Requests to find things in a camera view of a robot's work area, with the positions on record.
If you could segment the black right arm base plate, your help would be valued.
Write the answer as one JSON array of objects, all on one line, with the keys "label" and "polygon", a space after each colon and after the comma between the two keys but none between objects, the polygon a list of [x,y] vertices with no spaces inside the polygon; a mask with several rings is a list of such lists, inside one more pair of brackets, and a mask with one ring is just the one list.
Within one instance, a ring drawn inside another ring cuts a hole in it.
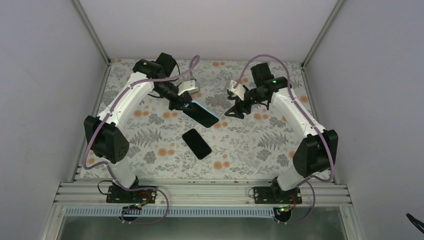
[{"label": "black right arm base plate", "polygon": [[253,199],[257,205],[303,203],[301,190],[298,187],[283,191],[271,186],[255,186],[252,190]]}]

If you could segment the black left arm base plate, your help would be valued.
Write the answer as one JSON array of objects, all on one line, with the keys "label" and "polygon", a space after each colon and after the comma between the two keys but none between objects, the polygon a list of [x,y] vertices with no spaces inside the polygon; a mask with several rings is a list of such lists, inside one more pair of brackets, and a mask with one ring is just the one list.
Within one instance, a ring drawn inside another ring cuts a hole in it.
[{"label": "black left arm base plate", "polygon": [[116,184],[108,188],[106,195],[107,203],[120,204],[154,204],[157,191],[154,189],[142,189],[138,191],[126,191]]}]

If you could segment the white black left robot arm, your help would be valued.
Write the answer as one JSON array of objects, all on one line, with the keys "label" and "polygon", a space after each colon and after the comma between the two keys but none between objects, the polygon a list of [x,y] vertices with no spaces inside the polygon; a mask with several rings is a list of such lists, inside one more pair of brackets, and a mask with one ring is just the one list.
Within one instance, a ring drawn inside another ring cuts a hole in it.
[{"label": "white black left robot arm", "polygon": [[122,133],[128,118],[151,92],[168,100],[171,111],[195,111],[191,94],[199,91],[193,70],[200,61],[195,55],[188,70],[172,76],[177,61],[162,52],[156,60],[141,59],[114,100],[97,116],[84,120],[87,147],[82,166],[85,170],[106,166],[112,182],[120,187],[119,196],[131,203],[139,197],[138,178],[126,158],[129,141]]}]

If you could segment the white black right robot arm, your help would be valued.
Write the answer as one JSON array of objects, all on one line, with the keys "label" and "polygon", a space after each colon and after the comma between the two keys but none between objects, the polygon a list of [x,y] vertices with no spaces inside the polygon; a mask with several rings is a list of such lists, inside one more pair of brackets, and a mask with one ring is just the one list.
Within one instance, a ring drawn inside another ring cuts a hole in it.
[{"label": "white black right robot arm", "polygon": [[311,178],[318,179],[317,174],[326,170],[330,171],[326,182],[332,181],[339,139],[336,131],[327,130],[312,117],[296,97],[288,76],[274,77],[267,63],[257,64],[250,71],[254,88],[248,89],[239,79],[228,82],[228,99],[234,105],[225,116],[243,119],[253,105],[264,105],[279,110],[301,140],[293,155],[293,166],[271,182],[272,200],[284,203],[290,190]]}]

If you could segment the phone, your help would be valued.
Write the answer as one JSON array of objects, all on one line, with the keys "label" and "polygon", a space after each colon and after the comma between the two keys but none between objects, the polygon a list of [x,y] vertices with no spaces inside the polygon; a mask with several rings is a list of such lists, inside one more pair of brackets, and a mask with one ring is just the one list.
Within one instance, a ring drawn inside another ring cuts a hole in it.
[{"label": "phone", "polygon": [[195,112],[183,112],[185,115],[205,128],[211,128],[213,125],[219,122],[219,118],[215,113],[211,112],[195,100],[193,100],[192,103],[195,106]]}]

